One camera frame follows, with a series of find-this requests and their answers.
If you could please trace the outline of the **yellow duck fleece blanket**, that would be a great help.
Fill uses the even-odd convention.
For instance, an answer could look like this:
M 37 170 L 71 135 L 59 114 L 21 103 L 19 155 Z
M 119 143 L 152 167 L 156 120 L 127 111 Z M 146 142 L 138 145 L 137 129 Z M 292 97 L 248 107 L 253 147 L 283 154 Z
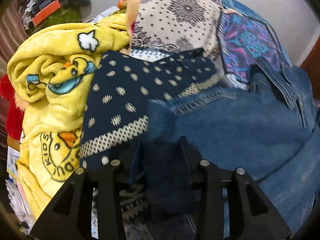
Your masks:
M 126 16 L 113 14 L 38 31 L 10 59 L 8 78 L 27 103 L 18 183 L 34 218 L 80 165 L 85 103 L 103 53 L 128 44 Z

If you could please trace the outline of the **pile of clothes on bag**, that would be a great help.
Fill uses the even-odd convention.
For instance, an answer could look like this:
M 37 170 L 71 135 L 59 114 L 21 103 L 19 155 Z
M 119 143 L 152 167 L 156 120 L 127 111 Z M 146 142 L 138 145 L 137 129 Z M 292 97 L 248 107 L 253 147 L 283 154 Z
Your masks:
M 24 7 L 24 12 L 21 16 L 22 24 L 25 30 L 30 28 L 32 19 L 38 14 L 43 8 L 49 5 L 52 0 L 27 0 Z

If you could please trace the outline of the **striped maroon curtain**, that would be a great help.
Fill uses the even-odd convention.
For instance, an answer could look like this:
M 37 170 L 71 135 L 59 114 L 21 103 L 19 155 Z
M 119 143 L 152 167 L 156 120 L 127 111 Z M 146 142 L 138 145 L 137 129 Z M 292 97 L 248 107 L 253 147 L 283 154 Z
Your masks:
M 25 0 L 12 0 L 1 16 L 1 76 L 7 73 L 7 64 L 17 48 L 28 38 L 21 21 L 21 7 Z M 5 120 L 9 103 L 1 98 L 1 159 L 7 156 Z

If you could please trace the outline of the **blue denim jeans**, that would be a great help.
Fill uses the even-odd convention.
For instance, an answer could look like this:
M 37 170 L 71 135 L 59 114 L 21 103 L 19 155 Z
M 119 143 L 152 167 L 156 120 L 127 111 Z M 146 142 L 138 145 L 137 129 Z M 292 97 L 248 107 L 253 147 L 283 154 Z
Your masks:
M 152 239 L 196 239 L 201 194 L 190 187 L 189 165 L 178 140 L 185 136 L 203 159 L 243 168 L 291 230 L 306 223 L 319 203 L 319 110 L 307 73 L 275 70 L 258 58 L 248 90 L 213 87 L 168 102 L 148 102 L 148 130 L 140 137 Z M 229 236 L 227 191 L 224 232 Z

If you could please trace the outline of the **red plush toy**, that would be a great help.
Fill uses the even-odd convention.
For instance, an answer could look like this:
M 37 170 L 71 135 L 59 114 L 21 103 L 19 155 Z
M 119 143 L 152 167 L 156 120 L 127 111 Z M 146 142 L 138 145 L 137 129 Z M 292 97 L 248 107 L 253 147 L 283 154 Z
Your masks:
M 15 90 L 7 74 L 1 77 L 1 98 L 9 103 L 5 121 L 7 133 L 12 139 L 19 140 L 22 133 L 24 112 L 16 106 Z

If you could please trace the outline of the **dark green storage bag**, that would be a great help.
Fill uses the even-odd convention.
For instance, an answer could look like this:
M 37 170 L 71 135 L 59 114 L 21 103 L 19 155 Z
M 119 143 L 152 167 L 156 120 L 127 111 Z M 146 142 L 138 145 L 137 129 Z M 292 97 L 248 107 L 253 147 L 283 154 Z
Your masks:
M 31 22 L 30 28 L 25 30 L 28 34 L 33 34 L 46 27 L 62 23 L 80 23 L 83 16 L 81 9 L 90 8 L 91 0 L 59 0 L 61 8 L 49 15 L 39 25 L 34 26 Z

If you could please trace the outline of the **patchwork patterned bedspread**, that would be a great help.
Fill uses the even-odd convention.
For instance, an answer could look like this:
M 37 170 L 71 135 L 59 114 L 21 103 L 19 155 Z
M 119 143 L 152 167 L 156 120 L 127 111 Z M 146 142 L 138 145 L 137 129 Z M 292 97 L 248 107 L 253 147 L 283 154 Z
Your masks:
M 213 87 L 248 90 L 258 58 L 275 70 L 292 67 L 272 28 L 235 0 L 139 0 L 130 25 L 130 55 L 107 51 L 89 91 L 80 166 L 101 169 L 148 130 L 148 102 L 168 102 Z M 149 209 L 143 163 L 130 178 L 148 205 L 135 227 L 146 230 Z

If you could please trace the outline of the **brown wooden door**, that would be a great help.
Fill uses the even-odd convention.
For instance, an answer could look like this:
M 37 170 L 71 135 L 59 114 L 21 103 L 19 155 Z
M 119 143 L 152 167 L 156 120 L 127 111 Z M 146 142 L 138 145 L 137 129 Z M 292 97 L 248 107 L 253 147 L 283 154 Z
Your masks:
M 319 39 L 302 63 L 301 68 L 307 72 L 311 81 L 319 79 Z

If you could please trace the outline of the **orange box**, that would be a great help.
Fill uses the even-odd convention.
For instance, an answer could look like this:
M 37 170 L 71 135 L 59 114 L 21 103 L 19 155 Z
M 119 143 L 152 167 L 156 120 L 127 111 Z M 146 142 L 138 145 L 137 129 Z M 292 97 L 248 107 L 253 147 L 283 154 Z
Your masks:
M 61 8 L 61 3 L 59 0 L 55 0 L 49 5 L 47 5 L 45 8 L 40 10 L 35 17 L 32 19 L 32 23 L 34 26 L 39 25 L 43 20 L 45 20 L 49 15 L 56 12 Z

